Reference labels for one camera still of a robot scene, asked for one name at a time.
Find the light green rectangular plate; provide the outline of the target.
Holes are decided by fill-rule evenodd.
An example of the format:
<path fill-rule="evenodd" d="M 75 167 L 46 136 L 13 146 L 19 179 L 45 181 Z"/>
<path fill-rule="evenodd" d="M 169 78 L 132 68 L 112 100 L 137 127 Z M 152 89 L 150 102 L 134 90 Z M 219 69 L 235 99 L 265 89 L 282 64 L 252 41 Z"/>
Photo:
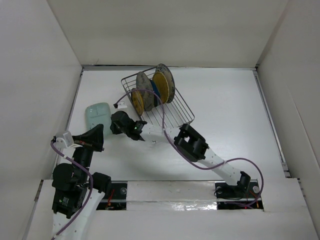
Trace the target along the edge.
<path fill-rule="evenodd" d="M 98 124 L 103 125 L 103 136 L 107 138 L 112 134 L 110 126 L 112 124 L 111 121 L 111 109 L 108 103 L 100 102 L 93 105 L 88 106 L 85 109 L 85 126 L 86 130 L 91 130 Z"/>

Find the gold and black plate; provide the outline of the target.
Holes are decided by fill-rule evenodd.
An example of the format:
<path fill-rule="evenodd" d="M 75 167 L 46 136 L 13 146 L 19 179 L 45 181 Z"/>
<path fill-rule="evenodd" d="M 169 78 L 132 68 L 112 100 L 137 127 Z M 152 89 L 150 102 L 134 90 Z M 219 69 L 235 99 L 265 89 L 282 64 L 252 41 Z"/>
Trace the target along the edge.
<path fill-rule="evenodd" d="M 131 101 L 133 103 L 133 106 L 139 116 L 141 116 L 144 112 L 144 101 L 142 94 L 139 90 L 136 90 L 135 88 L 131 91 Z"/>

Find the dark blue leaf dish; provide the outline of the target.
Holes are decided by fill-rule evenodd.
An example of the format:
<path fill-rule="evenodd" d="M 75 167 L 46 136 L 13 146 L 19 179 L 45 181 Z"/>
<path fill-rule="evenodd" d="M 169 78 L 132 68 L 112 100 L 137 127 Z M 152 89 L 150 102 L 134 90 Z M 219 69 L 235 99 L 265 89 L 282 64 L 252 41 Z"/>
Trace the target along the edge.
<path fill-rule="evenodd" d="M 157 107 L 160 104 L 159 98 L 161 98 L 161 94 L 160 94 L 156 84 L 151 79 L 149 81 L 151 83 L 152 90 L 155 93 L 155 95 L 154 95 L 154 107 Z"/>

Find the grey deer plate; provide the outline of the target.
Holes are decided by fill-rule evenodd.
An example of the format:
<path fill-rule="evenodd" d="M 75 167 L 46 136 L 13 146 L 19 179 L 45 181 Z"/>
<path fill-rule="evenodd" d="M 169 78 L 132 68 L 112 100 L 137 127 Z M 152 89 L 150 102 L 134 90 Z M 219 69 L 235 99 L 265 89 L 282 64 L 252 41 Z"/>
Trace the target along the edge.
<path fill-rule="evenodd" d="M 144 110 L 149 112 L 152 110 L 154 105 L 154 94 L 153 94 L 153 87 L 150 82 L 148 76 L 143 72 L 140 71 L 136 75 L 136 88 L 139 89 L 140 94 L 142 96 Z"/>

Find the round bamboo woven plate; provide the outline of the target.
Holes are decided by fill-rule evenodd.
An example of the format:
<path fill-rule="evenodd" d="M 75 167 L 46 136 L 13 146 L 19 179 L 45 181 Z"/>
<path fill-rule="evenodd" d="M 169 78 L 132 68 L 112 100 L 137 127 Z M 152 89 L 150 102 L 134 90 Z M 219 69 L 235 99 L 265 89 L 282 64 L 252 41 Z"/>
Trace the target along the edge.
<path fill-rule="evenodd" d="M 155 83 L 159 93 L 160 99 L 165 104 L 169 99 L 169 84 L 165 75 L 159 71 L 155 72 L 152 81 Z"/>

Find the blue floral round plate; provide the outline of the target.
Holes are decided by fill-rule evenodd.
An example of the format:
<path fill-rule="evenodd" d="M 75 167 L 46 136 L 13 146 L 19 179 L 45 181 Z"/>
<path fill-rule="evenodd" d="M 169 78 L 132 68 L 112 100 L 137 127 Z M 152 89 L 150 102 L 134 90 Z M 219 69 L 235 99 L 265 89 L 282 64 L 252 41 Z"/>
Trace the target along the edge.
<path fill-rule="evenodd" d="M 175 97 L 176 92 L 176 85 L 173 74 L 170 69 L 163 63 L 158 64 L 155 71 L 161 72 L 165 76 L 169 87 L 169 96 L 167 103 L 171 103 Z"/>

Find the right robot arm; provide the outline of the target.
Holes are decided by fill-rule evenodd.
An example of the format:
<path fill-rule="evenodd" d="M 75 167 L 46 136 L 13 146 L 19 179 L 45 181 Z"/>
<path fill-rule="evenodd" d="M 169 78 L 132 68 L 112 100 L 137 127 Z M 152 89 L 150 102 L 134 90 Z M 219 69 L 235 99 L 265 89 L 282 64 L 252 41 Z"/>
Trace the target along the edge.
<path fill-rule="evenodd" d="M 142 120 L 134 121 L 126 112 L 117 111 L 111 115 L 110 129 L 113 134 L 125 134 L 134 141 L 168 143 L 190 163 L 199 163 L 204 166 L 203 170 L 220 176 L 235 196 L 242 197 L 249 191 L 251 177 L 219 157 L 189 124 L 163 128 Z"/>

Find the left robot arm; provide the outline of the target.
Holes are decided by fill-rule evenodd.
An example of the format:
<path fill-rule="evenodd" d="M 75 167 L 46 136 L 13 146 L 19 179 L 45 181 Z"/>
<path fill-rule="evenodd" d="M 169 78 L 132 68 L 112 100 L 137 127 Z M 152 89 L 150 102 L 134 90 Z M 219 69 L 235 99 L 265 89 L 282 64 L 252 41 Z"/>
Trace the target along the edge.
<path fill-rule="evenodd" d="M 81 135 L 60 132 L 51 140 L 51 148 L 67 160 L 58 164 L 52 174 L 52 187 L 55 189 L 52 202 L 53 240 L 86 239 L 99 203 L 112 194 L 110 176 L 89 172 L 93 154 L 102 152 L 103 145 L 103 124 Z"/>

